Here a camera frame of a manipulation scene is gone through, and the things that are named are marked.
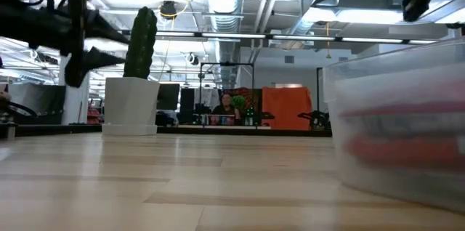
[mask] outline green plant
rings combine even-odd
[[[147,79],[150,75],[156,34],[157,17],[153,10],[147,7],[139,9],[132,26],[123,76]]]
[[[234,96],[231,98],[231,104],[234,108],[237,108],[240,112],[244,112],[246,109],[246,98],[242,96]]]

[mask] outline white planter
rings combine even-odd
[[[141,78],[107,78],[104,135],[147,136],[157,133],[156,103],[160,84]]]

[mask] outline woman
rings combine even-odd
[[[235,119],[240,119],[240,113],[237,108],[231,105],[231,95],[223,94],[221,96],[221,105],[213,109],[214,115],[234,115]]]

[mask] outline clear plastic bin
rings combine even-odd
[[[465,212],[465,38],[323,70],[347,185]]]

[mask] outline cactus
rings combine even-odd
[[[131,41],[126,53],[124,77],[147,79],[152,65],[153,45],[157,34],[157,17],[153,10],[139,9],[131,31]]]

